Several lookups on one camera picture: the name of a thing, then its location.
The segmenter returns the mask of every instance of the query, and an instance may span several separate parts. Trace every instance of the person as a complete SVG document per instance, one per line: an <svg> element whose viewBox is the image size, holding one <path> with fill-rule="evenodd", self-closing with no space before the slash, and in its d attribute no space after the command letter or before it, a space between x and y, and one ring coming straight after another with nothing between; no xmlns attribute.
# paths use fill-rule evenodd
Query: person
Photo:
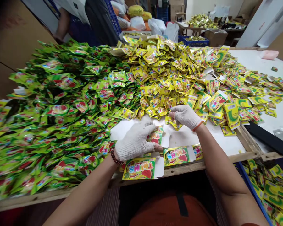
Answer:
<svg viewBox="0 0 283 226"><path fill-rule="evenodd" d="M60 12L58 28L53 37L63 42L69 31L70 16L78 17L82 23L89 24L101 44L116 46L119 37L113 27L110 13L104 0L53 0Z"/></svg>
<svg viewBox="0 0 283 226"><path fill-rule="evenodd" d="M177 123L189 127L198 135L207 174L221 192L221 204L229 224L232 226L268 226L267 220L238 171L193 109L187 105L175 106L169 115L175 118ZM47 219L44 226L71 226L86 219L104 196L109 181L119 166L116 162L126 161L150 151L162 150L161 146L146 141L147 135L155 128L150 118L146 116L140 123L134 124L124 139L117 141L114 153L80 183ZM215 226L216 222L201 203L191 196L185 195L179 198L172 195L167 197L159 195L141 207L130 225Z"/></svg>

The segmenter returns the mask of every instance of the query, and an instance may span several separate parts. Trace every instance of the wooden frame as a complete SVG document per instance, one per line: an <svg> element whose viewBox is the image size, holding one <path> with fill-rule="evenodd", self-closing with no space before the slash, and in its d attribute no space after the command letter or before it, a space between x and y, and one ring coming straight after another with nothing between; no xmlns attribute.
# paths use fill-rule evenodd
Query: wooden frame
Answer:
<svg viewBox="0 0 283 226"><path fill-rule="evenodd" d="M197 34L198 34L198 36L199 36L201 30L206 30L206 28L190 27L190 26L188 26L188 25L187 25L187 27L185 27L185 26L182 26L182 25L181 25L179 22L177 22L177 21L174 21L174 23L176 23L176 24L179 26L179 34L181 34L181 36L182 36L184 30L192 30L192 31L193 31L192 35L197 35Z"/></svg>
<svg viewBox="0 0 283 226"><path fill-rule="evenodd" d="M261 150L244 126L240 126L239 128L235 129L235 132L237 133L237 137L245 148L246 152L229 156L231 162L234 163L248 159L259 158ZM175 168L165 169L163 177L169 177L203 169L205 169L205 164L204 161L200 160ZM109 187L126 186L145 181L147 180L122 180L122 173L119 173L112 178ZM74 189L75 187L0 200L0 211L66 198Z"/></svg>
<svg viewBox="0 0 283 226"><path fill-rule="evenodd" d="M260 150L260 155L262 157L262 160L265 161L269 161L269 160L274 160L274 159L280 159L283 158L283 155L279 155L276 152L268 152L268 153L264 153L263 151Z"/></svg>

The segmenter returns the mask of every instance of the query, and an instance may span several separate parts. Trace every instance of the beaded bracelet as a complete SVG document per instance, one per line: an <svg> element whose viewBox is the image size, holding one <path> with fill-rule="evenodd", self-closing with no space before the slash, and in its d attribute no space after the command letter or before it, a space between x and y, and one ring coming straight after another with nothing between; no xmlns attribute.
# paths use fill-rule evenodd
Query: beaded bracelet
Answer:
<svg viewBox="0 0 283 226"><path fill-rule="evenodd" d="M111 154L111 157L112 157L113 161L114 161L117 165L123 164L122 161L118 161L118 160L116 159L116 157L115 157L115 155L114 155L114 149L111 150L110 154Z"/></svg>

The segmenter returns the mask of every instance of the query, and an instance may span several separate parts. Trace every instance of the white glove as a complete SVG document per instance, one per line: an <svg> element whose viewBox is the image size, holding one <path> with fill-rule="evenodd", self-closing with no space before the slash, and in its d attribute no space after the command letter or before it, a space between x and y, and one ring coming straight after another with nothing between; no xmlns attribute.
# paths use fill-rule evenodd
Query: white glove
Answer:
<svg viewBox="0 0 283 226"><path fill-rule="evenodd" d="M188 105L172 107L169 115L172 118L176 119L176 123L179 122L189 127L192 131L195 131L195 129L203 122L201 118Z"/></svg>
<svg viewBox="0 0 283 226"><path fill-rule="evenodd" d="M122 140L118 140L115 151L120 161L127 161L148 152L153 152L154 147L162 151L162 146L146 141L146 138L156 126L152 123L149 116L143 116L139 123L135 123L126 133Z"/></svg>

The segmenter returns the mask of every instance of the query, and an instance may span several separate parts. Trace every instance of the pile of candy wrappers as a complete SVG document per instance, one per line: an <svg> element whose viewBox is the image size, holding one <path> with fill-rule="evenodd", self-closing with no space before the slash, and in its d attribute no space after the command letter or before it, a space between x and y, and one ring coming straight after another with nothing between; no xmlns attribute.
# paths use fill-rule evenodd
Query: pile of candy wrappers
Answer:
<svg viewBox="0 0 283 226"><path fill-rule="evenodd" d="M272 224L283 226L283 170L278 164L263 164L260 160L242 164Z"/></svg>
<svg viewBox="0 0 283 226"><path fill-rule="evenodd" d="M247 70L227 47L124 39L117 48L41 43L10 76L19 88L0 100L0 199L78 185L114 148L110 129L123 118L165 116L179 130L168 111L189 105L232 135L262 111L276 116L283 80Z"/></svg>
<svg viewBox="0 0 283 226"><path fill-rule="evenodd" d="M218 28L218 24L212 21L208 15L198 14L191 17L191 20L186 22L186 24L191 27L201 27L201 28Z"/></svg>

